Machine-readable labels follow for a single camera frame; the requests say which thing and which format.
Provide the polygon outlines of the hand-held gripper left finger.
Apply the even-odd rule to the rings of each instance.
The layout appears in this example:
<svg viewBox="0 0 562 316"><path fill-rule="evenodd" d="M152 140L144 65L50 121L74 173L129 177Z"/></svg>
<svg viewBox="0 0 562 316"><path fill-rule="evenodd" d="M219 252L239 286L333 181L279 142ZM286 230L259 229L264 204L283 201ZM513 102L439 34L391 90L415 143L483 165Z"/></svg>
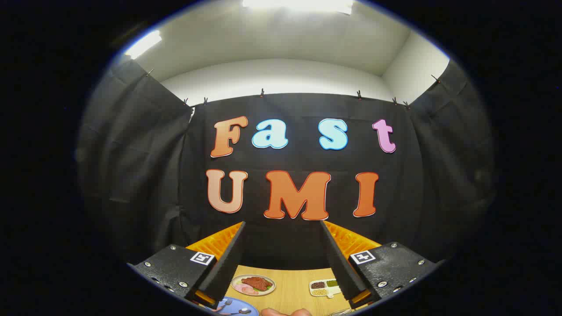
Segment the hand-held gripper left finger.
<svg viewBox="0 0 562 316"><path fill-rule="evenodd" d="M237 223L188 247L169 244L128 267L169 294L215 309L240 264L245 226Z"/></svg>

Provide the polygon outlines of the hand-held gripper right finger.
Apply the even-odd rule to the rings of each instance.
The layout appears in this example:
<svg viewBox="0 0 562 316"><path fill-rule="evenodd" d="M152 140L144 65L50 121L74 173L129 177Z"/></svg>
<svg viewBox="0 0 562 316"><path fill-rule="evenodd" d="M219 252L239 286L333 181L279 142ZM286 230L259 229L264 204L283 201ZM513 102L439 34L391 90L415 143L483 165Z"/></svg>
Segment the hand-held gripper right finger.
<svg viewBox="0 0 562 316"><path fill-rule="evenodd" d="M329 266L353 309L397 296L440 267L399 242L379 244L327 221L321 229Z"/></svg>

